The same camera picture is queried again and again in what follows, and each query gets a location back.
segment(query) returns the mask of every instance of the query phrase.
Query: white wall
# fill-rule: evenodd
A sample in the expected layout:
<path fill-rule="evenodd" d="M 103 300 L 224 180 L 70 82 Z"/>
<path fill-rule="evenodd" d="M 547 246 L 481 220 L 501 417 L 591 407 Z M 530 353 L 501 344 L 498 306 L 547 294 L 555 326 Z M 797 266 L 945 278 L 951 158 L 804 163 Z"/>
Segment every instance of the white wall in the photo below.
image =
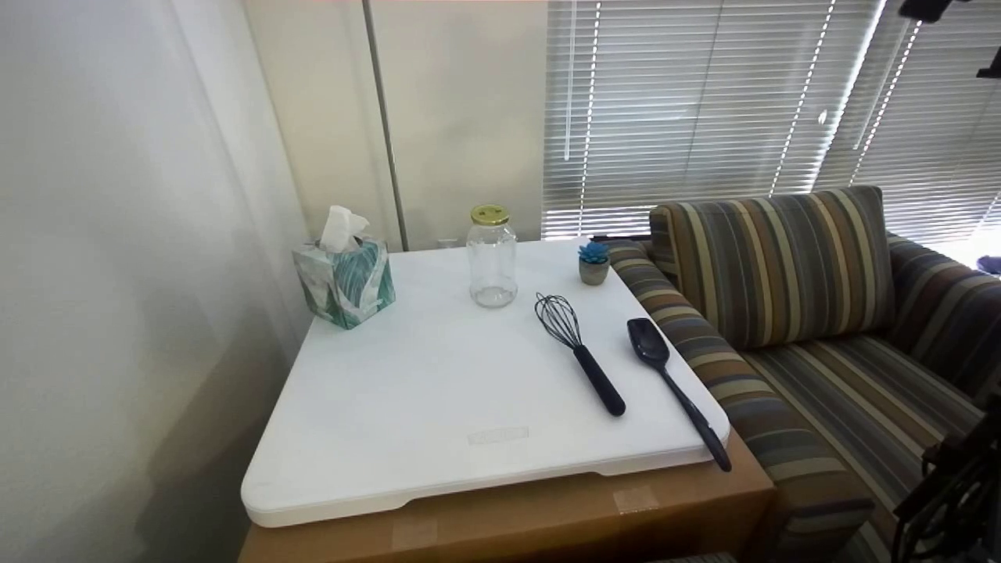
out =
<path fill-rule="evenodd" d="M 311 319 L 242 5 L 0 5 L 0 74 L 0 559 L 230 559 Z"/>
<path fill-rule="evenodd" d="M 374 215 L 397 246 L 359 0 L 244 0 L 311 232 L 327 207 Z M 471 207 L 511 207 L 541 236 L 545 0 L 374 0 L 410 246 L 437 246 Z"/>

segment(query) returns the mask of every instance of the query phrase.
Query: tissue box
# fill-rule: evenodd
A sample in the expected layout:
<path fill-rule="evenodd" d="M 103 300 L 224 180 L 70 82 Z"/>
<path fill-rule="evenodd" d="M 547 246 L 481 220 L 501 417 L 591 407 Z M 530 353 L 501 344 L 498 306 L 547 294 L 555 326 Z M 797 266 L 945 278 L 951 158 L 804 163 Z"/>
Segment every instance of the tissue box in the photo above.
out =
<path fill-rule="evenodd" d="M 293 266 L 311 309 L 335 326 L 355 328 L 394 304 L 389 255 L 376 241 L 359 238 L 341 255 L 300 246 L 293 250 Z"/>

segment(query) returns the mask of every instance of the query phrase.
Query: spatula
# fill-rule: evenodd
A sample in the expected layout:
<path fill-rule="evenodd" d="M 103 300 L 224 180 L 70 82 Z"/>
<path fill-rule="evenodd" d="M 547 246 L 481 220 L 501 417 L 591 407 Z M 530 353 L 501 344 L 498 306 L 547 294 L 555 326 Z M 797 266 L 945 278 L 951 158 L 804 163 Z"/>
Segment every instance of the spatula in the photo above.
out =
<path fill-rule="evenodd" d="M 708 451 L 714 455 L 716 466 L 723 474 L 728 474 L 728 456 L 723 441 L 716 437 L 714 427 L 708 423 L 708 417 L 690 401 L 690 395 L 677 386 L 677 379 L 666 373 L 666 361 L 669 361 L 669 349 L 659 339 L 657 326 L 652 319 L 630 319 L 630 342 L 636 349 L 636 356 L 645 361 L 653 373 L 659 373 L 659 379 L 666 381 L 666 389 L 677 395 L 677 401 L 681 403 L 684 417 L 692 419 L 696 433 L 701 434 L 701 441 L 708 443 Z"/>

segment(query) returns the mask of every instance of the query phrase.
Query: jar lid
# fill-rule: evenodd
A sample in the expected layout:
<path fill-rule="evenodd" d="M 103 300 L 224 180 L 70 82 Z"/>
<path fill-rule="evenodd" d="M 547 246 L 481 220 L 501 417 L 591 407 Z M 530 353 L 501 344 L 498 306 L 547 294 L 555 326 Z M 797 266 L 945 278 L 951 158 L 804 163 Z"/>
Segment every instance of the jar lid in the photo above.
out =
<path fill-rule="evenodd" d="M 501 207 L 476 207 L 471 212 L 471 220 L 472 220 L 472 224 L 506 224 L 511 222 L 506 210 L 501 210 Z"/>

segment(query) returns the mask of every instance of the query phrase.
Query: whisk handle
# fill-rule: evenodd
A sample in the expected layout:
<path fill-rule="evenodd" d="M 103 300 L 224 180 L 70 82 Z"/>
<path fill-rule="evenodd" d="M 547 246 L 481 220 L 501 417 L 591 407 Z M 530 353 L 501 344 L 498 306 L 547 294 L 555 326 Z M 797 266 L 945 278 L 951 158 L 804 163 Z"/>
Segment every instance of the whisk handle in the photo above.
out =
<path fill-rule="evenodd" d="M 621 391 L 614 389 L 614 381 L 608 381 L 604 369 L 599 365 L 599 361 L 591 356 L 587 349 L 574 349 L 574 356 L 583 364 L 583 369 L 591 379 L 591 389 L 599 391 L 604 411 L 610 417 L 622 417 L 626 412 L 626 401 L 621 398 Z"/>

